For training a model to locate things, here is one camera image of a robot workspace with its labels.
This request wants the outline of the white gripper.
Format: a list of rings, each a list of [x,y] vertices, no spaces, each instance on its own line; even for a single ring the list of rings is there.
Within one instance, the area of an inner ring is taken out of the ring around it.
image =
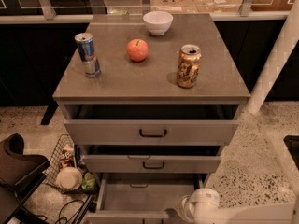
[[[220,204],[220,195],[213,189],[200,188],[178,202],[178,215],[192,224],[216,224],[212,216]]]

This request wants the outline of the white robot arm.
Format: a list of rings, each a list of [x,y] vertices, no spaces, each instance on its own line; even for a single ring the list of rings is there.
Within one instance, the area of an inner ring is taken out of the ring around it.
[[[192,224],[299,224],[299,198],[294,203],[219,208],[220,194],[200,188],[178,203],[178,215]]]

